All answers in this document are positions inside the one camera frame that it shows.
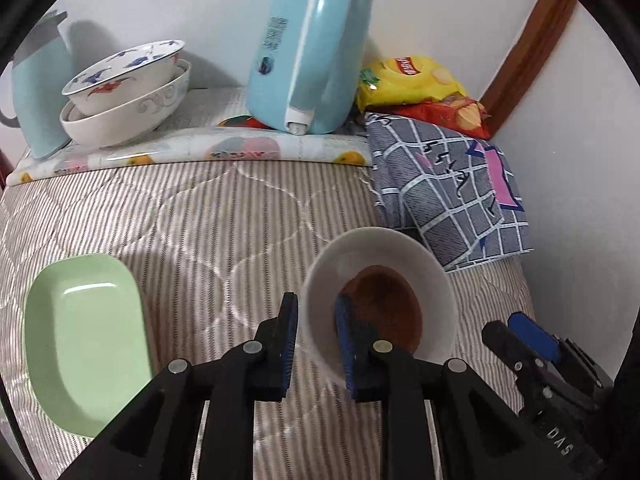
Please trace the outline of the light blue thermos jug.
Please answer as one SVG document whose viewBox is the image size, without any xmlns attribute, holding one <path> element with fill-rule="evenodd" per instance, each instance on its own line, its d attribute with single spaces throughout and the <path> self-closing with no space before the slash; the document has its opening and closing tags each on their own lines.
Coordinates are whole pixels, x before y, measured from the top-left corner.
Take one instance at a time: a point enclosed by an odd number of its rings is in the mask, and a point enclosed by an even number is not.
<svg viewBox="0 0 640 480">
<path fill-rule="evenodd" d="M 66 18 L 65 11 L 43 15 L 12 58 L 16 116 L 2 116 L 1 123 L 22 130 L 35 159 L 47 158 L 70 143 L 60 122 L 66 103 L 62 90 L 74 73 L 72 56 L 58 30 Z"/>
</svg>

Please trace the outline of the red snack bag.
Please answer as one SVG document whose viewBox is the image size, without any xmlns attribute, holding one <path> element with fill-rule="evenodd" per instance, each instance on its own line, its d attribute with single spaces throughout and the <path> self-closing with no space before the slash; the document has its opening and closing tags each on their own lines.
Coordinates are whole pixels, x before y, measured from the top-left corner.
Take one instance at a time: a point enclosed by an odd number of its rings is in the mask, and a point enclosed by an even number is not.
<svg viewBox="0 0 640 480">
<path fill-rule="evenodd" d="M 450 96 L 442 101 L 394 106 L 390 112 L 454 130 L 474 139 L 491 138 L 486 125 L 486 108 L 480 102 L 466 96 Z"/>
</svg>

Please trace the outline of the white grey-patterned large bowl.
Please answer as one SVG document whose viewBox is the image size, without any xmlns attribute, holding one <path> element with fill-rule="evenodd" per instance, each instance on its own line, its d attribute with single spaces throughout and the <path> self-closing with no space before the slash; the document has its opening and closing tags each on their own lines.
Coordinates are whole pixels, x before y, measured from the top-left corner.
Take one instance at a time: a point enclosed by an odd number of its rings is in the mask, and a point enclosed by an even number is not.
<svg viewBox="0 0 640 480">
<path fill-rule="evenodd" d="M 157 128 L 174 114 L 188 91 L 192 65 L 180 60 L 171 81 L 125 104 L 92 116 L 68 101 L 60 113 L 67 135 L 84 148 L 110 148 L 128 143 Z"/>
</svg>

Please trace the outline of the yellow chips bag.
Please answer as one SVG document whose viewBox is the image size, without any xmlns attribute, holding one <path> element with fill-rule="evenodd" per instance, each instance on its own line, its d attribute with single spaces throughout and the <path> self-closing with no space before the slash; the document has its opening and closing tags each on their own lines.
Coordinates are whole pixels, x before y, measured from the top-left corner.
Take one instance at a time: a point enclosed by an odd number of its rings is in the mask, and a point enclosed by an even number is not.
<svg viewBox="0 0 640 480">
<path fill-rule="evenodd" d="M 386 58 L 359 74 L 356 105 L 360 112 L 370 107 L 411 105 L 442 101 L 466 90 L 448 68 L 424 55 Z"/>
</svg>

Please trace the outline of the green square plate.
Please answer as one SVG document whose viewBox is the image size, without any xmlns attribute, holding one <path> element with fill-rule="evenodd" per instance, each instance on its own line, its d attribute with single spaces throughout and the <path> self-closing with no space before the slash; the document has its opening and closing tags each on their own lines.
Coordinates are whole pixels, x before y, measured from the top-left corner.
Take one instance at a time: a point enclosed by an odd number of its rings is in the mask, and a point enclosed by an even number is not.
<svg viewBox="0 0 640 480">
<path fill-rule="evenodd" d="M 76 436 L 96 437 L 154 376 L 138 284 L 107 254 L 38 273 L 25 300 L 24 348 L 44 414 Z"/>
</svg>

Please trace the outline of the white ceramic bowl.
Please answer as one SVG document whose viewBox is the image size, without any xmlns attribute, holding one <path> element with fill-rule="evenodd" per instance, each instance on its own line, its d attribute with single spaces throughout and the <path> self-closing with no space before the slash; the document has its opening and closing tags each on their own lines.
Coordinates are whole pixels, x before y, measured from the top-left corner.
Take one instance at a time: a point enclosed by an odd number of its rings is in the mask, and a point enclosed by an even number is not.
<svg viewBox="0 0 640 480">
<path fill-rule="evenodd" d="M 420 243 L 391 229 L 366 226 L 348 231 L 322 249 L 308 269 L 299 298 L 300 327 L 311 359 L 340 387 L 345 375 L 338 352 L 334 301 L 369 266 L 399 273 L 420 304 L 421 339 L 414 355 L 445 363 L 454 353 L 458 305 L 447 273 Z"/>
</svg>

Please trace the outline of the brown wooden door frame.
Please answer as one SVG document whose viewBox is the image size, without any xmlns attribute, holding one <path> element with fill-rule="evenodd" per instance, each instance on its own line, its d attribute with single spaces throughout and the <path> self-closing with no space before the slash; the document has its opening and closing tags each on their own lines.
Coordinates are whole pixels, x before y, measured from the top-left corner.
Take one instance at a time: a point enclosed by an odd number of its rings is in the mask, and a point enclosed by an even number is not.
<svg viewBox="0 0 640 480">
<path fill-rule="evenodd" d="M 537 0 L 521 35 L 509 51 L 480 102 L 494 136 L 520 104 L 564 34 L 577 0 Z"/>
</svg>

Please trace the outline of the grey checkered folded cloth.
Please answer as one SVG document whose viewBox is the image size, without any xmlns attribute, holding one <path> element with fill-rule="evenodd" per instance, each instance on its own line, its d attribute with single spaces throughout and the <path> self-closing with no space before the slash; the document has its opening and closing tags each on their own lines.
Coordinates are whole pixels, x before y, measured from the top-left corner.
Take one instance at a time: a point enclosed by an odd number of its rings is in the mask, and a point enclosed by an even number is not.
<svg viewBox="0 0 640 480">
<path fill-rule="evenodd" d="M 494 144 L 399 115 L 368 113 L 364 125 L 383 226 L 413 237 L 447 272 L 533 250 L 514 174 Z"/>
</svg>

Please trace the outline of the blue patterned porcelain bowl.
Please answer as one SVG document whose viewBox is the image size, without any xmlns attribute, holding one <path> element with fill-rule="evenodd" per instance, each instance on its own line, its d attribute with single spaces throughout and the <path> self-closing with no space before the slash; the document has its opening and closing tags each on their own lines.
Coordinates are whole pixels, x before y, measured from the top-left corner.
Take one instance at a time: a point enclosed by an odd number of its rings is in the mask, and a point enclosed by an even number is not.
<svg viewBox="0 0 640 480">
<path fill-rule="evenodd" d="M 73 76 L 62 96 L 86 116 L 128 103 L 167 84 L 183 48 L 169 39 L 121 50 Z"/>
</svg>

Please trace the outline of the striped quilted table cover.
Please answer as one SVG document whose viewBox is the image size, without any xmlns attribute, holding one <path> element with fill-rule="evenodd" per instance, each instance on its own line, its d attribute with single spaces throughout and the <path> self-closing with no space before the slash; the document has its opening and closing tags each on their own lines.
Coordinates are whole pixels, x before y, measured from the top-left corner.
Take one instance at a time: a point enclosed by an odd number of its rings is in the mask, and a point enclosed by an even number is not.
<svg viewBox="0 0 640 480">
<path fill-rule="evenodd" d="M 160 367 L 217 359 L 300 294 L 334 237 L 373 226 L 367 170 L 313 162 L 192 162 L 71 174 L 1 196 L 1 376 L 43 479 L 57 479 L 90 442 L 61 430 L 32 394 L 25 298 L 55 261 L 104 252 L 144 297 Z M 518 257 L 450 274 L 459 307 L 454 355 L 514 411 L 514 375 L 480 341 L 486 322 L 534 316 Z M 311 362 L 299 333 L 292 388 L 256 405 L 255 479 L 376 479 L 380 410 L 355 404 Z"/>
</svg>

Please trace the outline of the brown small bowl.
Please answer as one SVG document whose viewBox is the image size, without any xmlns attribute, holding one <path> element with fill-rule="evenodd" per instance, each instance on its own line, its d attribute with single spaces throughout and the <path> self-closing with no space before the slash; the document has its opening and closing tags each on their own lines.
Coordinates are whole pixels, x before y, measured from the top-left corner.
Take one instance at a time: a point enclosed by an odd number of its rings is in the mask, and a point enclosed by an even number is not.
<svg viewBox="0 0 640 480">
<path fill-rule="evenodd" d="M 422 338 L 422 311 L 408 281 L 389 266 L 367 266 L 342 288 L 352 315 L 369 324 L 378 339 L 410 353 Z"/>
</svg>

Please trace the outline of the light blue electric kettle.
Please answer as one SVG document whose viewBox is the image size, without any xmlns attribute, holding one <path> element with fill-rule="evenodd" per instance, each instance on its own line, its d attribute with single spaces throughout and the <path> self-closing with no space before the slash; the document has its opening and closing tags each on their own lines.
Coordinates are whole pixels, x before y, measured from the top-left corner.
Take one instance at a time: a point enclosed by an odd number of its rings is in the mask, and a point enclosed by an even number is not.
<svg viewBox="0 0 640 480">
<path fill-rule="evenodd" d="M 332 133 L 354 102 L 373 0 L 272 0 L 246 105 L 287 133 Z"/>
</svg>

